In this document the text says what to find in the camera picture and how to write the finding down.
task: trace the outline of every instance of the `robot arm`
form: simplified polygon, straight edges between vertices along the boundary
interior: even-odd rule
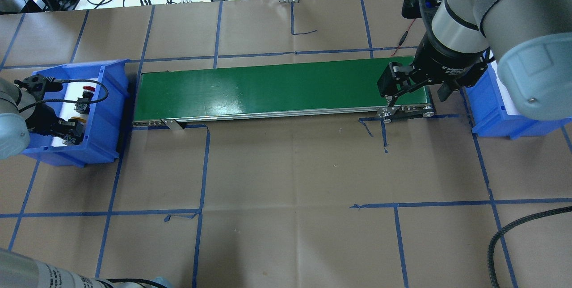
[[[409,66],[390,63],[378,81],[389,107],[425,85],[442,84],[441,101],[472,87],[490,48],[523,115],[572,116],[572,0],[405,0],[402,14],[423,18],[427,33]]]
[[[38,103],[46,92],[61,91],[65,82],[42,75],[33,75],[22,82],[16,80],[14,84],[0,78],[0,159],[19,154],[27,148],[29,133],[60,137],[66,145],[82,142],[84,125],[81,121],[61,119],[52,107]],[[88,112],[91,97],[80,100],[76,110],[81,107],[80,113]]]

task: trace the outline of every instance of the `blue painter's tape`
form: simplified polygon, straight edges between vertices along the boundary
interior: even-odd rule
[[[4,65],[6,64],[6,60],[8,59],[8,55],[10,54],[10,51],[12,50],[12,46],[14,45],[14,42],[16,41],[16,37],[18,36],[18,32],[20,32],[20,28],[22,28],[22,23],[24,22],[25,16],[26,16],[26,13],[23,13],[22,17],[20,17],[20,22],[16,26],[16,30],[14,31],[14,36],[12,36],[12,40],[10,40],[10,44],[8,45],[8,48],[6,49],[6,54],[4,54],[4,58],[2,59],[2,62],[0,63],[0,70],[4,69]]]
[[[375,209],[375,208],[388,208],[388,207],[394,208],[397,206],[398,206],[397,203],[368,203],[366,205],[355,204],[349,208],[350,209]]]
[[[560,127],[560,129],[562,129],[562,134],[564,135],[564,139],[566,139],[566,143],[568,144],[568,148],[570,149],[570,152],[572,153],[572,142],[570,142],[570,136],[568,135],[568,132],[566,131],[564,126]]]
[[[572,198],[495,200],[495,204],[497,205],[522,205],[527,203],[568,203],[568,202],[572,202]]]
[[[192,288],[197,288],[198,276],[198,253],[201,245],[201,232],[202,232],[202,213],[198,215],[197,236],[194,241],[194,263],[193,263],[193,282]]]
[[[200,213],[200,209],[144,209],[136,211],[112,211],[110,215],[156,215],[156,214],[181,214]]]
[[[153,11],[155,10],[155,6],[153,5],[153,7],[151,8],[151,18],[149,19],[149,28],[151,28],[151,21],[153,20]],[[147,40],[149,38],[149,35],[147,35],[147,38],[145,39],[145,44],[143,46],[143,54],[145,54],[145,48],[147,48]],[[139,81],[139,76],[141,75],[141,63],[139,64],[139,72],[137,72],[137,81]],[[127,119],[126,121],[132,121],[133,119],[133,109],[135,107],[135,101],[130,101],[126,110],[126,113],[130,113],[129,115],[129,119]],[[103,261],[104,258],[104,251],[105,251],[105,244],[107,241],[107,235],[108,235],[108,231],[109,231],[109,223],[111,221],[111,216],[113,213],[113,204],[115,202],[115,196],[117,193],[117,184],[119,183],[119,178],[121,175],[121,167],[123,166],[123,159],[125,158],[125,149],[127,148],[127,142],[130,139],[130,135],[129,133],[131,132],[131,125],[126,124],[125,126],[122,127],[122,129],[124,129],[124,133],[125,135],[123,136],[123,144],[121,146],[121,151],[119,154],[119,159],[117,162],[117,170],[116,170],[116,174],[115,174],[115,180],[113,180],[113,188],[112,188],[112,192],[111,192],[111,197],[109,199],[109,206],[108,206],[108,211],[107,211],[107,217],[105,219],[105,226],[104,226],[104,233],[102,235],[102,239],[101,239],[101,246],[100,246],[100,254],[97,258],[97,267],[96,267],[96,273],[95,273],[95,277],[99,277],[100,276],[100,271],[101,271],[101,263]]]
[[[89,10],[85,12],[84,16],[84,23],[81,24],[80,34],[77,35],[76,45],[73,48],[73,52],[71,53],[70,63],[73,63],[74,58],[76,58],[77,48],[80,46],[81,36],[84,34],[85,24],[88,22],[88,15]]]
[[[435,118],[457,118],[460,117],[461,115],[459,114],[442,114],[442,115],[433,115],[431,117],[428,117],[428,119],[435,119]]]
[[[201,187],[201,203],[200,208],[205,207],[205,193],[206,193],[206,172],[209,165],[209,149],[210,149],[210,131],[206,130],[206,141],[205,141],[205,158],[202,163],[202,187]]]
[[[468,109],[467,99],[465,97],[463,89],[460,89],[460,94],[461,94],[461,97],[463,98],[463,104],[464,104],[464,107],[465,107],[465,110],[467,113],[468,122],[469,122],[469,125],[471,126],[471,129],[472,129],[474,127],[474,125],[472,123],[470,111]],[[488,198],[489,198],[490,203],[491,203],[492,214],[495,218],[496,228],[498,231],[500,231],[502,229],[501,220],[499,218],[498,210],[496,209],[495,198],[494,198],[494,195],[492,194],[492,189],[490,188],[490,182],[489,182],[489,178],[488,178],[487,169],[484,165],[483,154],[480,151],[479,140],[477,139],[476,134],[472,133],[472,141],[475,144],[476,154],[479,158],[480,169],[483,173],[484,184],[486,185],[486,188],[487,188]],[[505,241],[504,237],[500,238],[500,245],[502,246],[503,253],[505,254],[505,260],[506,260],[507,267],[509,268],[509,275],[510,275],[511,282],[513,283],[513,288],[518,288],[517,278],[514,274],[514,269],[513,269],[513,262],[510,259],[509,250],[506,246],[506,241]]]
[[[370,48],[370,58],[374,58],[374,52],[372,50],[372,44],[371,44],[370,24],[367,21],[366,4],[363,2],[363,0],[359,1],[362,4],[363,21],[366,24],[367,45]]]
[[[155,5],[152,5],[151,15],[149,16],[149,24],[147,25],[147,33],[145,34],[145,42],[143,43],[143,51],[141,52],[141,59],[139,60],[139,69],[137,70],[137,82],[139,81],[139,77],[141,77],[141,70],[143,70],[143,62],[145,61],[145,53],[147,52],[147,44],[149,43],[149,34],[151,34],[151,25],[153,24],[154,15]]]
[[[171,57],[171,58],[152,58],[152,59],[144,59],[144,63],[152,63],[152,62],[171,62],[173,60],[200,60],[200,59],[213,59],[214,56],[192,56],[192,57]]]
[[[309,34],[317,31],[317,30],[312,30],[308,32],[294,33],[294,2],[290,3],[290,31],[293,36],[297,36],[298,34]]]
[[[407,278],[407,264],[405,263],[405,251],[403,250],[403,238],[401,235],[401,223],[399,222],[399,211],[394,207],[395,231],[397,232],[397,244],[399,247],[399,259],[401,260],[401,272],[403,275],[403,286],[409,288],[409,279]]]
[[[451,206],[482,206],[488,205],[488,200],[476,201],[449,201],[449,202],[402,202],[402,203],[368,203],[366,205],[353,205],[350,209],[379,209],[393,207],[451,207]]]
[[[219,56],[219,58],[266,57],[266,56],[282,56],[283,54],[294,54],[294,52],[288,51],[288,52],[266,52],[263,54],[223,54]]]
[[[337,50],[307,50],[307,51],[295,51],[294,54],[337,54],[339,52],[360,52],[360,51],[370,51],[370,49],[357,48],[357,49],[337,49]]]
[[[40,213],[24,213],[23,217],[100,217],[107,215],[104,211],[94,212],[40,212]]]
[[[359,121],[360,124],[366,127],[366,131],[370,135],[370,137],[374,137],[373,134],[370,132],[370,128],[367,127],[366,121],[379,121],[379,119],[376,119],[375,117],[363,117],[358,119],[357,121]]]
[[[163,219],[163,221],[168,222],[171,220],[171,217],[184,217],[185,219],[194,219],[194,217],[196,217],[197,215],[199,215],[200,213],[193,213],[190,215],[177,215],[177,214],[168,214],[166,215],[165,219]]]
[[[219,4],[219,17],[217,17],[217,23],[216,23],[216,40],[214,41],[215,44],[214,44],[213,68],[216,68],[217,60],[219,58],[220,23],[222,18],[223,18],[223,2],[221,1]]]
[[[28,184],[28,189],[26,190],[26,195],[24,196],[24,201],[22,202],[22,207],[20,208],[20,214],[18,215],[18,220],[16,220],[16,225],[14,226],[14,231],[12,232],[10,243],[8,244],[8,251],[12,251],[14,243],[16,242],[16,236],[18,235],[18,230],[20,229],[20,223],[22,222],[22,215],[26,210],[26,205],[28,203],[28,199],[30,198],[32,187],[34,186],[35,176],[38,172],[38,168],[39,168],[39,160],[36,160],[36,165],[34,166],[34,172],[32,172],[32,176],[30,178],[30,184]]]
[[[386,124],[383,121],[380,121],[382,124],[382,137],[383,137],[383,149],[387,153],[387,136],[386,136]]]

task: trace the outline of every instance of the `blue plastic bin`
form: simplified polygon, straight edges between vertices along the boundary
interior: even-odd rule
[[[473,133],[480,137],[537,137],[546,135],[572,121],[535,121],[523,115],[509,115],[501,97],[496,74],[489,68],[472,88],[467,88],[475,126]]]
[[[127,76],[124,64],[128,59],[109,60],[106,62],[66,64],[34,72],[56,79],[90,79],[98,77],[109,90],[109,96],[100,103],[92,104],[88,122],[85,126],[84,141],[79,145],[54,147],[51,146],[53,137],[30,134],[30,145],[22,153],[53,166],[113,162],[119,157],[116,151],[119,137],[123,103],[129,96],[127,93]],[[93,99],[103,96],[101,87],[96,87]],[[45,99],[63,99],[64,89],[59,92],[46,93]],[[47,103],[55,113],[59,113],[62,103]]]

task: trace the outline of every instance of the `green conveyor belt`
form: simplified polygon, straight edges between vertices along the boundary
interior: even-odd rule
[[[370,111],[387,105],[376,82],[388,62],[411,60],[396,57],[147,73],[141,76],[134,122]],[[398,101],[400,105],[427,103],[429,95],[424,89]]]

